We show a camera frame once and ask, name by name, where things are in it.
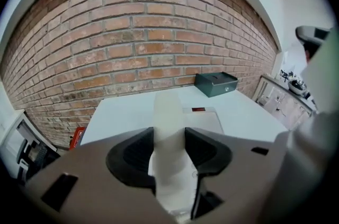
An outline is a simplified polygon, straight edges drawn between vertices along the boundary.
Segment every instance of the brick wall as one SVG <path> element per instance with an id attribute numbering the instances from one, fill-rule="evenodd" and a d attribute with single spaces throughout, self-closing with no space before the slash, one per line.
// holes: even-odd
<path id="1" fill-rule="evenodd" d="M 68 147 L 104 97 L 192 84 L 226 71 L 252 96 L 277 47 L 245 0 L 37 0 L 1 62 L 16 109 Z"/>

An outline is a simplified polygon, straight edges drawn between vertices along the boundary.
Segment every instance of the black office chair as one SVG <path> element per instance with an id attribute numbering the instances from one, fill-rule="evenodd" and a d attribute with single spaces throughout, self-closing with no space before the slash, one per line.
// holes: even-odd
<path id="1" fill-rule="evenodd" d="M 28 145 L 28 141 L 24 139 L 17 154 L 16 162 L 20 164 L 21 160 L 23 160 L 28 166 L 27 171 L 22 166 L 20 166 L 19 168 L 17 180 L 22 185 L 24 185 L 26 181 L 33 177 L 33 175 L 36 174 L 39 170 L 45 168 L 60 157 L 60 155 L 57 154 L 55 151 L 51 150 L 44 144 L 40 144 L 40 149 L 37 157 L 33 161 L 29 157 L 29 153 L 31 152 L 32 148 L 36 147 L 36 145 L 36 142 Z"/>

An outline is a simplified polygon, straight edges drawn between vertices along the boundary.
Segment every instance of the black rectangular hole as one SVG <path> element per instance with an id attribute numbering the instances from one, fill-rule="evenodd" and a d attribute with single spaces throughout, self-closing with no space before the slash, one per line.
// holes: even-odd
<path id="1" fill-rule="evenodd" d="M 41 197 L 42 201 L 59 212 L 77 180 L 76 176 L 62 174 Z"/>
<path id="2" fill-rule="evenodd" d="M 251 150 L 252 152 L 256 154 L 262 154 L 262 155 L 267 155 L 269 150 L 261 147 L 255 147 Z"/>

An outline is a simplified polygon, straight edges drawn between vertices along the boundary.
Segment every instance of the green metal box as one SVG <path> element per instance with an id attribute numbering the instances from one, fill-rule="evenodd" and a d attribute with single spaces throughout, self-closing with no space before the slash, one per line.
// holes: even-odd
<path id="1" fill-rule="evenodd" d="M 224 72 L 196 74 L 194 82 L 194 85 L 208 98 L 233 91 L 237 84 L 238 78 Z"/>

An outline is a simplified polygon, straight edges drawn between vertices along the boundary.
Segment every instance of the white tabletop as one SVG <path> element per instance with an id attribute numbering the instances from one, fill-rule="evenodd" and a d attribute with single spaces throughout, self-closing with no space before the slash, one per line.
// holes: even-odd
<path id="1" fill-rule="evenodd" d="M 195 86 L 172 88 L 183 108 L 215 108 L 226 135 L 274 141 L 287 129 L 266 110 L 239 91 L 208 98 Z M 81 144 L 153 126 L 153 106 L 157 91 L 106 98 L 97 107 Z"/>

